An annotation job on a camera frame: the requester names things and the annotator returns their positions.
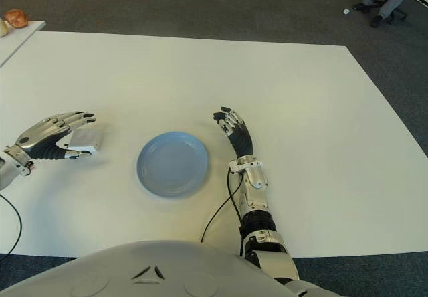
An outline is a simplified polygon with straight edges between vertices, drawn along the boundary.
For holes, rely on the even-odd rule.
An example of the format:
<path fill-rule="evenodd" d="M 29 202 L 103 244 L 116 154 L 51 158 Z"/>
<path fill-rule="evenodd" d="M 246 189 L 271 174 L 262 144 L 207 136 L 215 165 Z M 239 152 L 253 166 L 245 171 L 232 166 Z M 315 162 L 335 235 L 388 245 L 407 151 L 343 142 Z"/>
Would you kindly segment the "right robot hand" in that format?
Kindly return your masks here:
<path fill-rule="evenodd" d="M 227 135 L 236 157 L 253 155 L 253 143 L 244 119 L 233 109 L 221 107 L 220 112 L 213 114 L 214 121 Z"/>

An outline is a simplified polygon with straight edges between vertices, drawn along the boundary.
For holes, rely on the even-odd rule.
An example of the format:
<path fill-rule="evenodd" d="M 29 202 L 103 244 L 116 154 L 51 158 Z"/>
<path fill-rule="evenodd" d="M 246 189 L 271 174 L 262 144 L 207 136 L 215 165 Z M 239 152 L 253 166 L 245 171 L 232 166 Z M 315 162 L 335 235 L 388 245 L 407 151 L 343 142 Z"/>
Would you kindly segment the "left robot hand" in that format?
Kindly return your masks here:
<path fill-rule="evenodd" d="M 60 148 L 57 143 L 74 130 L 95 121 L 95 114 L 87 112 L 68 112 L 49 116 L 23 132 L 15 144 L 7 147 L 5 152 L 14 156 L 16 160 L 77 159 L 81 156 L 90 156 L 89 151 Z"/>

